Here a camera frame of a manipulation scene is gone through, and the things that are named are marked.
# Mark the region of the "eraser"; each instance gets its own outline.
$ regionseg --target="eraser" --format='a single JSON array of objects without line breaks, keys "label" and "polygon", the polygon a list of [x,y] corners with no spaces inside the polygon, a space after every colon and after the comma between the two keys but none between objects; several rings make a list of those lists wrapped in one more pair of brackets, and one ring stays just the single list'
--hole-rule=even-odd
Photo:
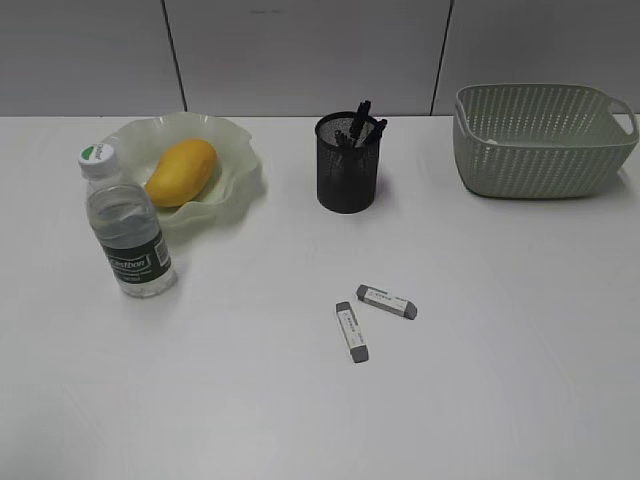
[{"label": "eraser", "polygon": [[336,305],[336,314],[353,361],[361,363],[369,360],[367,344],[364,341],[360,325],[358,325],[358,320],[356,320],[356,315],[353,313],[349,302],[338,303]]},{"label": "eraser", "polygon": [[418,309],[413,302],[391,295],[379,288],[360,285],[356,295],[361,302],[368,303],[387,312],[395,313],[409,320],[415,319],[418,315]]}]

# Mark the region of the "bottle label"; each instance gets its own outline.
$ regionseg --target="bottle label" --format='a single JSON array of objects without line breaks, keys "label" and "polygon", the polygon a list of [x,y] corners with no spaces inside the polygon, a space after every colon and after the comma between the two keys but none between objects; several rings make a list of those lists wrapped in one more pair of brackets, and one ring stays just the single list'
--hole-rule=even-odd
[{"label": "bottle label", "polygon": [[169,250],[162,232],[150,242],[134,248],[111,248],[102,245],[113,273],[125,283],[147,283],[164,275],[171,266]]}]

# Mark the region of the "bottle cap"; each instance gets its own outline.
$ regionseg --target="bottle cap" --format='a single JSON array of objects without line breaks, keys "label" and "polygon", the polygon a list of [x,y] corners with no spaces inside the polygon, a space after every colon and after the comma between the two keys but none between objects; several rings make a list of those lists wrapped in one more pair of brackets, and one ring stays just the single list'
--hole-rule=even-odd
[{"label": "bottle cap", "polygon": [[116,151],[108,143],[94,143],[80,153],[78,158],[82,176],[87,180],[98,180],[120,171]]}]

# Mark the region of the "gray eraser end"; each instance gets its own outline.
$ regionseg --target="gray eraser end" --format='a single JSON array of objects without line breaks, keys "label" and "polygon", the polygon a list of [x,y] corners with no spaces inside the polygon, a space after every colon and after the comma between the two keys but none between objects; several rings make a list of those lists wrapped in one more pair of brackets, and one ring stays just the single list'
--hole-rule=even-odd
[{"label": "gray eraser end", "polygon": [[354,363],[362,363],[369,360],[369,350],[366,345],[362,345],[361,347],[356,347],[351,350],[351,358],[353,358]]},{"label": "gray eraser end", "polygon": [[368,289],[369,287],[367,287],[366,285],[360,285],[358,287],[358,290],[356,291],[356,296],[358,297],[358,300],[360,301],[364,300],[364,296],[367,294]]},{"label": "gray eraser end", "polygon": [[409,320],[414,320],[418,315],[418,308],[413,304],[413,302],[407,303],[407,308],[404,310],[404,316]]},{"label": "gray eraser end", "polygon": [[336,312],[342,312],[343,310],[351,310],[349,302],[336,303]]}]

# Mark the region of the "white wall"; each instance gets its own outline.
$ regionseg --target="white wall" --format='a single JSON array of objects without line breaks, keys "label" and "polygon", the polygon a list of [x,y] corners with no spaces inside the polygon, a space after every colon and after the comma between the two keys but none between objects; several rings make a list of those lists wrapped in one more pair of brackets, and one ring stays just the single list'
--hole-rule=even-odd
[{"label": "white wall", "polygon": [[456,0],[434,114],[477,83],[586,84],[640,111],[637,0]]},{"label": "white wall", "polygon": [[449,0],[167,0],[190,110],[431,108]]},{"label": "white wall", "polygon": [[[428,114],[450,0],[166,0],[188,107]],[[637,0],[456,0],[434,114],[474,83],[593,85],[640,111]],[[161,0],[0,0],[0,115],[183,109]]]},{"label": "white wall", "polygon": [[182,109],[160,0],[0,1],[0,115]]}]

